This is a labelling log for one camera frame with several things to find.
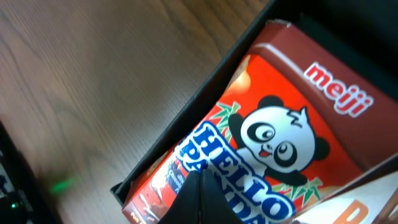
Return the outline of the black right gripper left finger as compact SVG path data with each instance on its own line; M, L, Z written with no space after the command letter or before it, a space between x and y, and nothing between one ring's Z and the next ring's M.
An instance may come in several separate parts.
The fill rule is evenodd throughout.
M200 223L200 175L190 171L167 213L158 224Z

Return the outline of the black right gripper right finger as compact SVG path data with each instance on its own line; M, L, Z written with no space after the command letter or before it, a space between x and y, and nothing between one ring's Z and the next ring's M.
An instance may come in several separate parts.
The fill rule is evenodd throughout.
M200 223L243 223L229 207L221 187L209 169L203 170L200 176Z

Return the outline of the red Hello Panda box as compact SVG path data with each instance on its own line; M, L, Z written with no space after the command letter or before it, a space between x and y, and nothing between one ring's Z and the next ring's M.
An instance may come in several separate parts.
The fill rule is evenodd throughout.
M157 223L190 171L211 170L244 223L280 223L397 154L397 100L297 26L269 21L212 109L131 185Z

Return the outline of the brown Pocky box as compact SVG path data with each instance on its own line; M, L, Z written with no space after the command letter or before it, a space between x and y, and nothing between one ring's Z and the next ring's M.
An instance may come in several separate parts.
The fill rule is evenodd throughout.
M397 154L287 223L397 223Z

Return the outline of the black gift box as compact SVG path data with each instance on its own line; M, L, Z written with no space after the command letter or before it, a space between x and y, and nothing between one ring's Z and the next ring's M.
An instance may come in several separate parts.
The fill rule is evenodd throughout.
M305 14L317 20L397 81L397 1L271 1L253 20L222 61L166 127L129 175L111 188L118 204L127 199L131 182L184 137L211 110L233 70L269 19L296 20Z

